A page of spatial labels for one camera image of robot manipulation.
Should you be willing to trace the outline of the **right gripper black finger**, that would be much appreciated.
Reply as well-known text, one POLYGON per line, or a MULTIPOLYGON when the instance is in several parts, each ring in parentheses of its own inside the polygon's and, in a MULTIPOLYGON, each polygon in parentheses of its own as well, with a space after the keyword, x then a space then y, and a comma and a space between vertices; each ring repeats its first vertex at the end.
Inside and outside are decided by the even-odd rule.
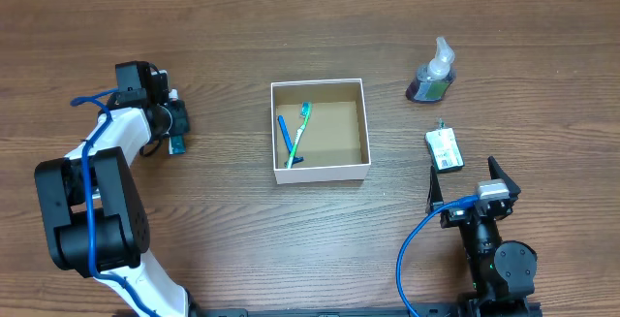
POLYGON ((520 187, 503 171, 493 156, 487 158, 488 169, 492 179, 502 179, 506 184, 511 201, 517 201, 521 193, 520 187))
POLYGON ((433 212, 444 204, 444 199, 437 176, 437 170, 434 166, 430 167, 430 184, 427 196, 427 212, 433 212))

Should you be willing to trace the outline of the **teal white toothpaste tube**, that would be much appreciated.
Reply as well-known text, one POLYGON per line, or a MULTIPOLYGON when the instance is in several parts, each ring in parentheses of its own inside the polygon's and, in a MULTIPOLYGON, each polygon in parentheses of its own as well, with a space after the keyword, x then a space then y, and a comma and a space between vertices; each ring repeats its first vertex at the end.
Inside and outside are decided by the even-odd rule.
MULTIPOLYGON (((176 89, 170 91, 170 99, 172 101, 178 100, 178 92, 176 89)), ((169 154, 180 155, 186 152, 186 146, 184 138, 179 136, 169 137, 169 154)))

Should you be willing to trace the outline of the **white green soap bar packet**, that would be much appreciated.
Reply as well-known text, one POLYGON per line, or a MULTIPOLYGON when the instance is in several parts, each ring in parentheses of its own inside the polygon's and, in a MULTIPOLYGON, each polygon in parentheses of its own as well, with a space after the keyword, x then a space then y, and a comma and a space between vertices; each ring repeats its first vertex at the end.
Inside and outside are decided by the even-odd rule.
POLYGON ((454 131, 442 118, 435 130, 425 133, 425 142, 438 174, 459 171, 465 166, 454 131))

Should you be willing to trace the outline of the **purple soap pump bottle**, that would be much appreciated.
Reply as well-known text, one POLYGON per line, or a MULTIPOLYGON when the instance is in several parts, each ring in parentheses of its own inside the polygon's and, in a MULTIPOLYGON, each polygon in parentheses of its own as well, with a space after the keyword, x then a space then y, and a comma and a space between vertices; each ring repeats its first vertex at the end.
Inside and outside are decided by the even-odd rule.
POLYGON ((416 76, 406 90, 405 96, 412 102, 440 102, 456 78, 452 67, 454 51, 444 37, 438 37, 436 44, 435 56, 427 64, 418 67, 416 76))

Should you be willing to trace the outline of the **blue disposable razor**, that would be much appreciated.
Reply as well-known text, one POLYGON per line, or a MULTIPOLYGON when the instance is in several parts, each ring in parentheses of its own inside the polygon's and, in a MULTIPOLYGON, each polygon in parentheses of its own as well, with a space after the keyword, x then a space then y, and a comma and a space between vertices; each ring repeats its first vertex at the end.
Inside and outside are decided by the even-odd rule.
MULTIPOLYGON (((287 125, 286 125, 286 122, 285 122, 285 119, 284 119, 283 115, 278 115, 278 123, 279 123, 280 130, 281 130, 281 133, 282 133, 282 136, 283 136, 283 140, 285 142, 285 146, 286 146, 286 148, 288 150, 288 154, 290 155, 290 153, 292 152, 292 149, 293 149, 293 143, 292 143, 291 136, 290 136, 290 133, 288 131, 288 128, 287 128, 287 125)), ((304 161, 303 157, 297 157, 296 156, 293 159, 293 164, 297 164, 297 163, 300 163, 300 162, 303 162, 303 161, 304 161)))

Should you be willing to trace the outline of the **green white toothbrush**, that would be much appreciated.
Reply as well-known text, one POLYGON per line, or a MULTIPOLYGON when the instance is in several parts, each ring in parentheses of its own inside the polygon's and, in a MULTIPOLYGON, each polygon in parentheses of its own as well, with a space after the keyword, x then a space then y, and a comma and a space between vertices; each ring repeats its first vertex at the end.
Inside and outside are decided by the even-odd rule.
POLYGON ((305 131, 305 128, 308 124, 311 112, 312 112, 312 103, 311 102, 304 102, 302 104, 301 107, 301 111, 300 111, 300 116, 303 118, 303 123, 300 125, 300 127, 296 130, 295 133, 295 137, 294 137, 294 142, 293 142, 293 146, 289 155, 289 159, 286 163, 286 168, 290 169, 293 165, 293 161, 294 158, 296 157, 296 151, 299 145, 299 141, 301 140, 302 134, 305 131))

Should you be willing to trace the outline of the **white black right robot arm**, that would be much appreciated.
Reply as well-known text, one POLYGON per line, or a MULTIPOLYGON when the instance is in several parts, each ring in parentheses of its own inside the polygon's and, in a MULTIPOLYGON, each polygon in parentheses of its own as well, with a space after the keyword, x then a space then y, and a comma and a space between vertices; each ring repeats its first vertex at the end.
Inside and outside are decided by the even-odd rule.
POLYGON ((476 187, 473 206, 456 206, 440 213, 443 228, 456 227, 473 280, 474 290, 453 303, 432 303, 425 316, 524 316, 543 314, 538 302, 529 302, 535 292, 537 253, 516 240, 503 240, 497 222, 512 214, 519 186, 490 156, 490 179, 476 187))

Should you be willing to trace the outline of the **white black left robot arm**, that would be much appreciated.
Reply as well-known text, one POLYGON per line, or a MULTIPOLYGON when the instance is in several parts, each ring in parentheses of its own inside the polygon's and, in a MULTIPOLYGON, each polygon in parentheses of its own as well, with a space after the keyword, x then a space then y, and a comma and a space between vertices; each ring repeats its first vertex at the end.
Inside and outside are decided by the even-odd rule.
POLYGON ((147 215, 131 174, 138 156, 165 145, 185 152, 188 112, 166 71, 147 61, 115 67, 117 86, 71 104, 99 107, 97 125, 65 156, 34 172, 53 263, 114 291, 139 316, 198 316, 188 290, 150 250, 147 215))

